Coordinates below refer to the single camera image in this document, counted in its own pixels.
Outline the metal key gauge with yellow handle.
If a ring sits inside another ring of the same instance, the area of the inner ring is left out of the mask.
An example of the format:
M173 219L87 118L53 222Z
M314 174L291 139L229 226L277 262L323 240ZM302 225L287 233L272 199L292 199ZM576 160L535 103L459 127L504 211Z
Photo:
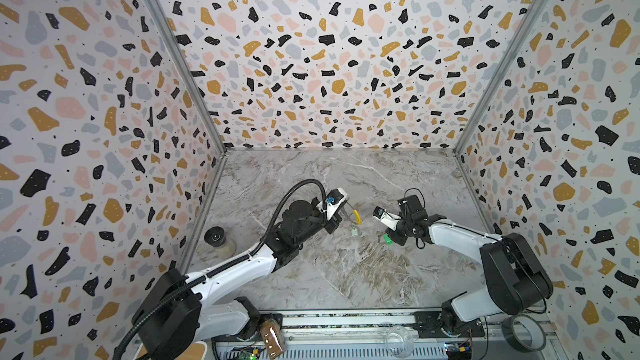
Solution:
M351 235L354 238L357 238L359 235L359 226L363 223L363 220L358 212L358 210L356 210L355 208L351 209L352 215L348 217L352 229L351 229Z

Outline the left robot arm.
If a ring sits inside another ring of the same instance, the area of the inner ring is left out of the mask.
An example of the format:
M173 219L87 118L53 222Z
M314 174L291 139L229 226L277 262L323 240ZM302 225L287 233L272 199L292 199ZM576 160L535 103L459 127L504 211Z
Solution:
M258 329L260 312L248 298L228 303L222 303L222 298L291 263L316 233L333 233L346 215L347 203L348 197L339 189L323 202L297 200L274 230L265 234L263 246L254 245L201 271L167 271L133 316L133 328L146 351L143 358L175 359L192 343L209 338L250 339Z

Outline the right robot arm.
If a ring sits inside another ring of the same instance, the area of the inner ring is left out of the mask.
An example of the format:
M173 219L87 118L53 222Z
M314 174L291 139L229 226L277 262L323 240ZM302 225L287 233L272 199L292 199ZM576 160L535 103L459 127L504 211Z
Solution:
M398 200L399 213L377 207L373 216L386 226L386 240L417 248L444 247L479 263L485 282L475 291L444 302L439 322L444 333L458 336L482 318L516 316L553 295L553 284L528 241L518 233L480 233L439 214L429 215L420 199Z

